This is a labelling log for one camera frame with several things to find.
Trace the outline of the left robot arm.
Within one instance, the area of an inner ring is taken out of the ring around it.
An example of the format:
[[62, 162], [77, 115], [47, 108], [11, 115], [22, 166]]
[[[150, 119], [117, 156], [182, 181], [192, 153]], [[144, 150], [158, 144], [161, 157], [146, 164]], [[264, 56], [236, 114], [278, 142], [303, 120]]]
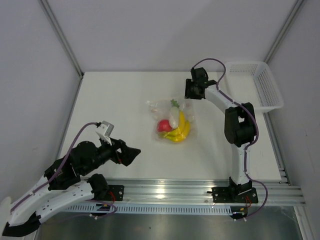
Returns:
[[82, 141], [69, 154], [56, 160], [30, 193], [12, 204], [12, 212], [3, 229], [6, 237], [24, 237], [57, 213], [84, 201], [114, 201], [115, 195], [102, 174], [90, 174], [108, 161], [129, 166], [141, 153], [119, 139], [101, 141], [97, 147]]

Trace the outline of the white radish with leaves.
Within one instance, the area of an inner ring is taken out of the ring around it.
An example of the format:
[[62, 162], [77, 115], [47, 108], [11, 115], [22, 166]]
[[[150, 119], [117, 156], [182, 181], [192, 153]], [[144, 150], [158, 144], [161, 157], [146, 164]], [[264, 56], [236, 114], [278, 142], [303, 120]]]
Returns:
[[172, 129], [176, 129], [180, 121], [180, 105], [175, 99], [172, 99], [170, 104], [171, 108], [168, 113], [168, 120]]

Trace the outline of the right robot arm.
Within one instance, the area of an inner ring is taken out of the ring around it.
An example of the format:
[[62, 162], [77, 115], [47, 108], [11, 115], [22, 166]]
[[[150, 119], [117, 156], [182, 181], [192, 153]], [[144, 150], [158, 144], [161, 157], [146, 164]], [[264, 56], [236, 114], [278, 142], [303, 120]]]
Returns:
[[185, 98], [205, 99], [224, 114], [224, 136], [231, 144], [232, 169], [229, 178], [228, 196], [239, 202], [252, 190], [248, 163], [251, 145], [259, 135], [254, 107], [251, 103], [239, 103], [219, 88], [219, 83], [209, 80], [203, 68], [191, 68], [191, 79], [185, 81]]

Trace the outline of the clear zip top bag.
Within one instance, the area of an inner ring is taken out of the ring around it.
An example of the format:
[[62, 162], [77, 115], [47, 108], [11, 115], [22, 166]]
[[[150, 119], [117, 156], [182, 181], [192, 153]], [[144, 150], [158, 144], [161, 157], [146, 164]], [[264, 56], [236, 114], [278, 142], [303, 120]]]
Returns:
[[152, 130], [154, 140], [180, 144], [197, 138], [196, 115], [190, 99], [173, 97], [147, 101], [146, 104], [154, 121]]

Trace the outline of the red tomato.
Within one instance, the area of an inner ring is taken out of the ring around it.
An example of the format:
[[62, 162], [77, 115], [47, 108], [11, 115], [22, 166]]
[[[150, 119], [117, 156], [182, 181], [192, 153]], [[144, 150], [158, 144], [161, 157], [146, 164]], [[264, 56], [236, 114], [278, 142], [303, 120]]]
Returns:
[[170, 122], [168, 119], [162, 119], [157, 123], [157, 132], [170, 132], [172, 127], [170, 126]]

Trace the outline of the yellow banana bunch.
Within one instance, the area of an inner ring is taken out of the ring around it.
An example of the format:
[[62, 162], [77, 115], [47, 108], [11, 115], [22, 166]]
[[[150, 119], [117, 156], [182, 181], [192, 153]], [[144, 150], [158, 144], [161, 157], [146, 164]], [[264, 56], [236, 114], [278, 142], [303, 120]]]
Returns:
[[179, 143], [184, 141], [188, 137], [190, 131], [191, 123], [188, 120], [186, 120], [184, 112], [180, 111], [178, 127], [169, 132], [159, 132], [158, 136], [160, 138], [170, 140], [174, 143]]

